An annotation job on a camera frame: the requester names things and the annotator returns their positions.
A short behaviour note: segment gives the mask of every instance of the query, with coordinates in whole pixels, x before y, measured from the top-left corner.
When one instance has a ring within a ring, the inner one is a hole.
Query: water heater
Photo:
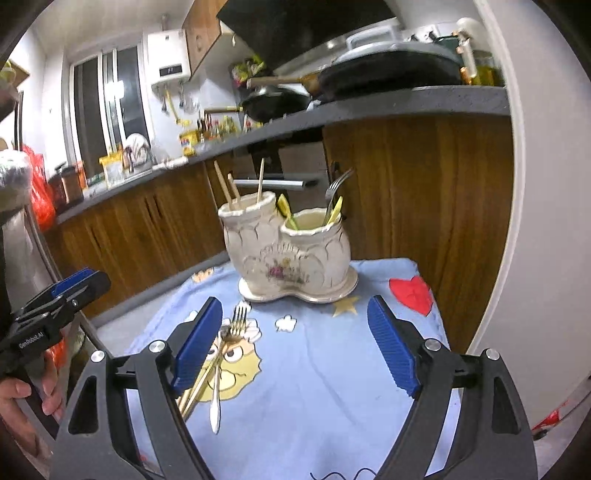
[[[148,80],[152,88],[189,80],[191,67],[184,30],[166,30],[147,35]]]

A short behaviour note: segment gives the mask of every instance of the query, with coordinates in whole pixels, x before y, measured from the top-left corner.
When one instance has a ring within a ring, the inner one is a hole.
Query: oven handle
[[[257,188],[258,180],[234,179],[236,187]],[[264,180],[262,186],[268,190],[292,190],[301,192],[304,189],[318,185],[318,180]]]

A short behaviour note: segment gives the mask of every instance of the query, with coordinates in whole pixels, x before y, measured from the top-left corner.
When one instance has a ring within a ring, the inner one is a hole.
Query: floor
[[[176,291],[177,288],[174,288],[99,328],[99,337],[112,355],[123,355],[136,335],[145,329],[153,315]],[[591,395],[586,397],[589,392],[591,392],[591,380],[585,381],[573,393],[567,405],[561,409],[561,417],[564,418],[575,406],[579,404],[580,406],[551,429],[545,437],[534,442],[540,479],[562,455],[591,409]]]

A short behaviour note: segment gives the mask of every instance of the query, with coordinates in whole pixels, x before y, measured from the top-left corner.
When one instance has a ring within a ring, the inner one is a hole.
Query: tablecloth
[[[424,315],[405,306],[410,303],[401,302],[390,288],[396,282],[391,279],[420,280],[416,263],[396,258],[352,266],[359,273],[358,286],[333,304],[294,298],[252,304],[244,338],[222,362],[219,433],[212,432],[209,420],[213,381],[187,421],[217,480],[321,479],[331,472],[351,480],[362,468],[377,472],[384,462],[413,401],[395,385],[369,330],[369,299],[380,294],[398,318],[411,321],[425,338],[448,342],[435,302]],[[128,353],[168,338],[209,296],[222,302],[227,323],[242,300],[238,280],[229,264],[204,280],[189,278]],[[214,353],[213,346],[204,369]],[[130,391],[128,398],[140,451],[155,462],[137,392]],[[428,473],[445,464],[459,407],[454,391]],[[371,478],[369,471],[358,476]]]

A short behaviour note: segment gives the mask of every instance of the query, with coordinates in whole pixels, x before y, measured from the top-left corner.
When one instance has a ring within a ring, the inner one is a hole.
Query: cartoon eye
[[[232,350],[228,350],[223,357],[227,362],[232,364],[234,362],[238,362],[242,358],[243,353],[244,351],[242,350],[242,347],[236,345]]]
[[[205,361],[211,361],[217,355],[217,345],[213,344],[212,347],[207,352],[207,357],[205,357]]]

